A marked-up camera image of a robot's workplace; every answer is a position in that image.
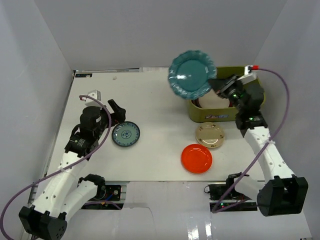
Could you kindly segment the dark red rimmed cream plate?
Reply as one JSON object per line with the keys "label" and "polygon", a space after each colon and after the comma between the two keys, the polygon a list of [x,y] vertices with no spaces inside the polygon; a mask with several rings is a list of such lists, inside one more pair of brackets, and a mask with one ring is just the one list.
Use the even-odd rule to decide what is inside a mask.
{"label": "dark red rimmed cream plate", "polygon": [[198,103],[203,109],[225,109],[231,106],[226,98],[220,98],[213,90],[198,98]]}

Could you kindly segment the teal scalloped plate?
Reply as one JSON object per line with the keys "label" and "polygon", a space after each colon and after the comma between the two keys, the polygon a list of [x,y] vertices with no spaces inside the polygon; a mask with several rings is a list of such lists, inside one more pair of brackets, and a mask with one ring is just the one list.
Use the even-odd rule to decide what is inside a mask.
{"label": "teal scalloped plate", "polygon": [[209,79],[215,79],[217,72],[207,53],[187,50],[172,61],[167,79],[174,94],[185,100],[195,100],[210,92]]}

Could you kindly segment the red plate with teal flower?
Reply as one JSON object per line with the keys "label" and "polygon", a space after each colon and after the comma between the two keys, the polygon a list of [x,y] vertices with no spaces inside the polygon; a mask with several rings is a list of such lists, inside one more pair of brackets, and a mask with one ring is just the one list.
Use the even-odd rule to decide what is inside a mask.
{"label": "red plate with teal flower", "polygon": [[201,108],[201,105],[200,105],[198,99],[192,100],[191,102],[192,102],[195,106],[197,106],[198,108]]}

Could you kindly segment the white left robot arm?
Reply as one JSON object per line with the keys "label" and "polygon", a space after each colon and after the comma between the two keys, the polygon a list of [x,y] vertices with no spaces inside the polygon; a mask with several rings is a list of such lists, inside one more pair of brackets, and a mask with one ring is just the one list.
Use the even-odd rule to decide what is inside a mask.
{"label": "white left robot arm", "polygon": [[71,131],[64,148],[57,174],[49,175],[49,182],[30,207],[22,207],[19,219],[24,230],[43,240],[59,240],[66,232],[68,221],[89,200],[101,200],[106,195],[106,181],[102,176],[88,174],[79,177],[91,155],[104,142],[100,140],[103,132],[123,123],[126,110],[112,99],[108,104],[113,110],[93,97],[81,96],[87,104],[80,116],[80,123]]}

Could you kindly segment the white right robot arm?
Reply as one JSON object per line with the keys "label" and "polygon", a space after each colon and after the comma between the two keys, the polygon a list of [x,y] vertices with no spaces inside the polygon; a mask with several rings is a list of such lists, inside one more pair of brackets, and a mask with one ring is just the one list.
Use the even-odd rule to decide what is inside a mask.
{"label": "white right robot arm", "polygon": [[220,98],[228,99],[237,109],[236,127],[255,154],[248,169],[259,163],[265,180],[260,183],[250,178],[248,169],[231,174],[219,199],[228,196],[236,200],[244,195],[257,203],[265,217],[301,213],[309,185],[305,177],[296,176],[288,167],[273,141],[260,111],[265,97],[263,88],[259,84],[245,88],[235,75],[211,78],[208,83]]}

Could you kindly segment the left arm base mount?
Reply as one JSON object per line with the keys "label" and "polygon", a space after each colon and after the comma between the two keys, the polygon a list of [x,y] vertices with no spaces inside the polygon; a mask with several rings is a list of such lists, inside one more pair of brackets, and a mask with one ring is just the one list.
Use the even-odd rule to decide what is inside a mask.
{"label": "left arm base mount", "polygon": [[97,194],[89,201],[119,201],[121,199],[122,186],[119,184],[107,184],[104,177],[96,174],[88,174],[86,177],[80,177],[80,183],[87,181],[97,186]]}

